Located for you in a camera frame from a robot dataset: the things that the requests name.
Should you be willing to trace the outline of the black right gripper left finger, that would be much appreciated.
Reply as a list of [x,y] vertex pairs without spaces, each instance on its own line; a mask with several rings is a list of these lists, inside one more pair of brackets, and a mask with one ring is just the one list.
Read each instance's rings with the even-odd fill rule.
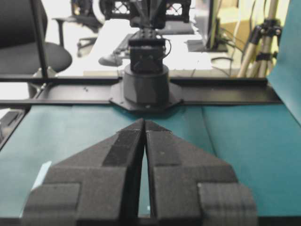
[[144,120],[51,166],[24,208],[24,226],[132,226],[137,220]]

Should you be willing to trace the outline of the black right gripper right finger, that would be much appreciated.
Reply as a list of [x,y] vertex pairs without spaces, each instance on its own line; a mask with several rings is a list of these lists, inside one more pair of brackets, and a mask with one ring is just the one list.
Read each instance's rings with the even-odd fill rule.
[[151,213],[160,226],[255,226],[256,204],[233,167],[147,120]]

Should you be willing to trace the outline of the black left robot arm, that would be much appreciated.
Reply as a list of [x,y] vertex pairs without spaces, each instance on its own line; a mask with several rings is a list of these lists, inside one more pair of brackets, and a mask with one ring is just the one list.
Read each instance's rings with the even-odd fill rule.
[[110,102],[132,112],[159,112],[182,102],[182,88],[169,81],[163,64],[167,39],[159,36],[166,21],[189,22],[189,0],[125,0],[129,13],[117,14],[115,1],[105,3],[105,17],[124,18],[138,32],[129,39],[130,64],[111,87]]

